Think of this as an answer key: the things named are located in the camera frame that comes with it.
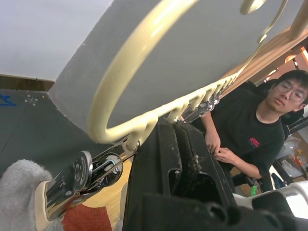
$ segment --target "red logo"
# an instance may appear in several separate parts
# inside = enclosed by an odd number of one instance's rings
[[[258,147],[260,145],[260,143],[255,138],[250,138],[249,140],[255,147]]]

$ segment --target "gray cloth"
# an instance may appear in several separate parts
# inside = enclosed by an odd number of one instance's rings
[[[51,174],[28,160],[19,160],[4,172],[0,179],[1,231],[36,231],[34,192],[37,186],[51,180]],[[59,219],[46,231],[63,231]]]

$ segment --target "plastic bag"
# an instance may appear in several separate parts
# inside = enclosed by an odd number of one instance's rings
[[[284,142],[283,147],[280,150],[276,159],[283,158],[286,155],[295,154],[295,150],[298,148],[299,143],[300,143],[300,139],[294,136],[289,136]]]
[[[286,173],[292,177],[299,177],[302,175],[302,173],[300,171],[298,171],[295,167],[293,167],[289,162],[287,162],[286,160],[282,160],[281,161],[281,165],[283,167],[283,169],[286,171]]]

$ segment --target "red cloth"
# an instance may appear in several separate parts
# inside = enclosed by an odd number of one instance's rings
[[[112,231],[106,207],[78,205],[65,214],[62,224],[65,231]]]

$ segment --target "black hair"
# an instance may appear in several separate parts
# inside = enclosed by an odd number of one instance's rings
[[[289,71],[287,73],[284,73],[280,78],[278,79],[278,83],[281,83],[283,81],[286,81],[288,79],[295,80],[299,82],[303,88],[308,89],[308,72],[304,70],[293,70]]]

